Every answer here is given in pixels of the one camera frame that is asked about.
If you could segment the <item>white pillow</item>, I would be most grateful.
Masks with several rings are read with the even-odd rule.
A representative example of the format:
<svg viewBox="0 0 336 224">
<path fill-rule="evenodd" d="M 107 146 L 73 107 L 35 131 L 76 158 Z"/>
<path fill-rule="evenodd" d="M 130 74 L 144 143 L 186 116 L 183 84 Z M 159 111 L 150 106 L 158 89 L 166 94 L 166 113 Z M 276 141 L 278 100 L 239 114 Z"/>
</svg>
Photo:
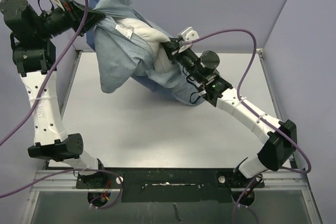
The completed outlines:
<svg viewBox="0 0 336 224">
<path fill-rule="evenodd" d="M 156 72 L 164 74 L 175 69 L 161 45 L 161 43 L 170 41 L 167 35 L 135 18 L 119 19 L 117 24 L 133 31 L 149 45 L 153 51 L 152 60 Z"/>
</svg>

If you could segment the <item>blue pillowcase with fish print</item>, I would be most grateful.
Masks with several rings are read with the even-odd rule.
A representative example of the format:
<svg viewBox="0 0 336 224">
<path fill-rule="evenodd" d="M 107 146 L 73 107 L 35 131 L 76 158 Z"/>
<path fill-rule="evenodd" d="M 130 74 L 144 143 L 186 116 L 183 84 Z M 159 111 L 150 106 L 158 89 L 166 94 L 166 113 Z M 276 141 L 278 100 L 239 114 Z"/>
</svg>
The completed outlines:
<svg viewBox="0 0 336 224">
<path fill-rule="evenodd" d="M 117 24 L 123 18 L 135 18 L 170 35 L 155 23 L 141 16 L 131 6 L 132 0 L 89 0 L 89 6 L 103 12 L 106 17 L 87 32 L 88 46 L 96 52 L 101 90 L 113 93 L 132 78 L 153 93 L 188 106 L 199 105 L 195 88 L 187 83 L 182 67 L 173 64 L 169 73 L 154 70 L 153 51 L 133 31 Z"/>
</svg>

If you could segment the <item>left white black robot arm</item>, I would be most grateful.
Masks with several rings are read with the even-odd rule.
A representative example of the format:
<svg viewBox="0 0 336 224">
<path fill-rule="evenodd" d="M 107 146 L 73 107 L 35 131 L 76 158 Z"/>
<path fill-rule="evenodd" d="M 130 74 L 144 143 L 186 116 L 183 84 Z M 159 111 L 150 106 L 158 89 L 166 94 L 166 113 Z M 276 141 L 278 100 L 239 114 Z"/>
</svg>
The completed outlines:
<svg viewBox="0 0 336 224">
<path fill-rule="evenodd" d="M 105 15 L 74 0 L 57 0 L 58 7 L 37 15 L 27 0 L 2 0 L 4 23 L 12 31 L 13 62 L 33 109 L 34 144 L 31 158 L 53 160 L 77 168 L 78 181 L 100 188 L 108 177 L 102 162 L 90 156 L 79 133 L 68 134 L 61 119 L 53 37 L 73 29 L 83 36 Z"/>
</svg>

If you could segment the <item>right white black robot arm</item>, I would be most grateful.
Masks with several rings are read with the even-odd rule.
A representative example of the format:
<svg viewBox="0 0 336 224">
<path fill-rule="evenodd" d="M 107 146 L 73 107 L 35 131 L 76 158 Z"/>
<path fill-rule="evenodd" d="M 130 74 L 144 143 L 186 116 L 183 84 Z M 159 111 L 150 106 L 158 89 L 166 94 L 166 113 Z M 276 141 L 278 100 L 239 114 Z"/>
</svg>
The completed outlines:
<svg viewBox="0 0 336 224">
<path fill-rule="evenodd" d="M 296 125 L 291 120 L 283 122 L 263 112 L 239 95 L 220 76 L 217 70 L 219 56 L 215 52 L 208 50 L 197 56 L 190 47 L 182 46 L 181 39 L 164 42 L 162 46 L 168 59 L 180 64 L 187 83 L 196 89 L 199 98 L 233 116 L 263 144 L 254 157 L 244 159 L 234 169 L 234 182 L 245 187 L 255 175 L 280 169 L 296 150 Z"/>
</svg>

